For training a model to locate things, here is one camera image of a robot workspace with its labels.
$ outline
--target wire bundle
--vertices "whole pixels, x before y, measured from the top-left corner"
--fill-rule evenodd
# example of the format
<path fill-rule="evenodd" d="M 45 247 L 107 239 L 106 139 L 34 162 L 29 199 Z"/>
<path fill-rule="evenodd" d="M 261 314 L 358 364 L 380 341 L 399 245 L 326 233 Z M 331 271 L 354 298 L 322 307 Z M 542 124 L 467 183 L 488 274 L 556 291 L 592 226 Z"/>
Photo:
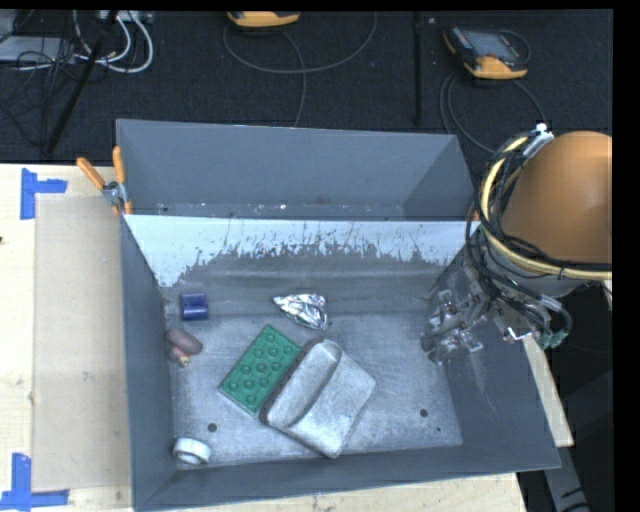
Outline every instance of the wire bundle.
<path fill-rule="evenodd" d="M 154 53 L 153 40 L 151 39 L 151 35 L 149 34 L 149 31 L 146 29 L 144 24 L 140 21 L 139 17 L 132 15 L 131 11 L 127 11 L 127 12 L 129 13 L 129 19 L 133 20 L 138 30 L 144 36 L 144 41 L 147 48 L 147 56 L 145 61 L 138 66 L 133 66 L 133 65 L 120 66 L 115 64 L 116 62 L 125 59 L 129 55 L 133 47 L 131 33 L 127 28 L 127 26 L 125 25 L 124 21 L 122 20 L 122 15 L 118 13 L 118 15 L 116 16 L 116 21 L 119 27 L 121 28 L 122 33 L 125 36 L 125 40 L 126 40 L 125 47 L 119 53 L 115 53 L 115 54 L 110 53 L 108 55 L 98 57 L 96 59 L 96 64 L 100 66 L 104 66 L 108 70 L 115 71 L 117 73 L 129 73 L 129 74 L 141 73 L 142 71 L 146 70 L 153 62 L 153 53 Z M 91 47 L 84 40 L 82 33 L 80 31 L 80 24 L 78 23 L 78 11 L 74 9 L 72 11 L 72 16 L 73 16 L 73 29 L 76 36 L 78 37 L 78 40 L 80 41 L 80 46 L 81 46 L 81 53 L 76 53 L 75 56 L 82 60 L 89 60 L 91 55 Z"/>
<path fill-rule="evenodd" d="M 514 277 L 520 276 L 530 280 L 532 276 L 518 274 L 506 268 L 494 251 L 520 268 L 534 272 L 535 277 L 551 275 L 557 276 L 558 279 L 573 278 L 601 282 L 611 279 L 612 274 L 611 264 L 558 260 L 535 245 L 510 236 L 502 230 L 501 215 L 522 172 L 522 165 L 532 156 L 529 153 L 530 150 L 544 140 L 545 135 L 546 140 L 550 140 L 546 126 L 538 125 L 536 130 L 510 138 L 495 152 L 487 164 L 488 171 L 474 195 L 474 210 L 477 212 L 481 226 L 472 234 L 473 216 L 469 216 L 465 248 L 470 263 L 478 272 L 479 284 L 490 299 L 510 306 L 538 326 L 542 332 L 538 340 L 539 345 L 542 348 L 554 348 L 569 334 L 573 325 L 571 315 L 559 301 L 515 281 Z M 492 270 L 496 266 L 502 267 L 508 274 Z M 541 315 L 535 305 L 544 306 L 559 314 L 563 322 L 562 328 L 553 332 L 549 319 Z"/>

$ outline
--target aluminum foil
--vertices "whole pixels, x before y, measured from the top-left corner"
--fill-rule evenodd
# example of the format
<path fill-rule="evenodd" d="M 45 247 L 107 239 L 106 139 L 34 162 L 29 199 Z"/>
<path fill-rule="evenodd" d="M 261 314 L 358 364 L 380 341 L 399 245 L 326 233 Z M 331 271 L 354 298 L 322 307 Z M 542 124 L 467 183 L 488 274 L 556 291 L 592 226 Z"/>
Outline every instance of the aluminum foil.
<path fill-rule="evenodd" d="M 322 295 L 315 293 L 287 295 L 274 297 L 273 302 L 300 325 L 317 330 L 327 327 L 327 313 L 324 311 L 326 300 Z"/>

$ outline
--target green lego brick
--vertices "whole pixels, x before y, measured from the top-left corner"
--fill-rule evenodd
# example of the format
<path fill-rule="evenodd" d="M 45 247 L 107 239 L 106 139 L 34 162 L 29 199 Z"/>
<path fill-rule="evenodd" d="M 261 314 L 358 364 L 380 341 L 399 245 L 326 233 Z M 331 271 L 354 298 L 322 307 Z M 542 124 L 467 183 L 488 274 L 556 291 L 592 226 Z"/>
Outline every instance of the green lego brick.
<path fill-rule="evenodd" d="M 218 389 L 243 409 L 255 414 L 301 348 L 270 325 L 266 326 Z"/>

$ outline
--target black stand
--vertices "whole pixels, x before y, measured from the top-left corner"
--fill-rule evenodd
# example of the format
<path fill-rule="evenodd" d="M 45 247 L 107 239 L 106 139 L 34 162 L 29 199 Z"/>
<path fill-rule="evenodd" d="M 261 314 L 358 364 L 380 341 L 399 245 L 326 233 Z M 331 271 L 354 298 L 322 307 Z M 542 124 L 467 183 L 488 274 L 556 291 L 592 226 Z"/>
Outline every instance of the black stand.
<path fill-rule="evenodd" d="M 58 145 L 58 141 L 62 136 L 62 132 L 67 126 L 67 122 L 71 117 L 71 113 L 73 112 L 73 109 L 76 106 L 76 103 L 78 102 L 78 98 L 80 98 L 80 94 L 82 93 L 84 86 L 89 80 L 89 75 L 91 74 L 91 71 L 95 66 L 96 60 L 98 59 L 98 55 L 100 55 L 100 53 L 102 52 L 102 47 L 104 46 L 104 43 L 107 40 L 107 37 L 109 36 L 111 27 L 113 27 L 113 25 L 116 22 L 117 15 L 118 15 L 117 9 L 110 10 L 109 14 L 107 15 L 107 21 L 104 25 L 104 28 L 100 29 L 100 37 L 98 38 L 98 41 L 93 47 L 93 51 L 91 52 L 89 61 L 87 62 L 87 65 L 84 68 L 84 71 L 82 72 L 82 75 L 80 76 L 80 79 L 78 80 L 78 83 L 76 84 L 76 87 L 73 90 L 73 93 L 71 94 L 71 98 L 69 98 L 69 101 L 65 105 L 64 110 L 60 114 L 60 117 L 58 118 L 58 122 L 56 123 L 53 129 L 53 132 L 51 133 L 51 138 L 49 139 L 49 142 L 47 143 L 44 149 L 45 160 L 50 160 L 51 157 L 53 156 L 53 152 L 55 151 L 56 146 Z"/>

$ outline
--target electronic device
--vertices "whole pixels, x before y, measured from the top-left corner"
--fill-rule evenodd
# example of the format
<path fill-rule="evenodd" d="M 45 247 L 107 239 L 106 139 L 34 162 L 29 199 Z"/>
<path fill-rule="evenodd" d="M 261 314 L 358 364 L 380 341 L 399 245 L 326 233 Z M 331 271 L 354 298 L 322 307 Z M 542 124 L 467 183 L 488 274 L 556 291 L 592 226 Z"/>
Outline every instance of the electronic device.
<path fill-rule="evenodd" d="M 508 32 L 449 27 L 442 35 L 449 50 L 475 78 L 510 80 L 527 74 L 528 55 L 520 53 Z"/>
<path fill-rule="evenodd" d="M 300 19 L 299 11 L 227 11 L 231 23 L 243 32 L 264 33 L 286 29 Z"/>

